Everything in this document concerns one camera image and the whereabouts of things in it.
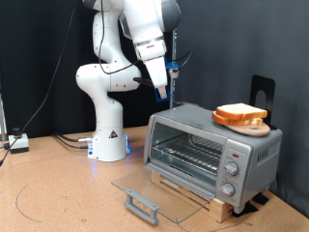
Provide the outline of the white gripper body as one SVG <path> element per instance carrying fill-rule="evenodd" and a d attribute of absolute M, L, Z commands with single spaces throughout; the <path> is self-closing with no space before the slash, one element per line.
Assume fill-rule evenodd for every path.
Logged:
<path fill-rule="evenodd" d="M 146 66 L 155 88 L 167 85 L 164 56 L 166 45 L 164 37 L 144 37 L 138 35 L 134 38 L 134 48 L 137 58 Z"/>

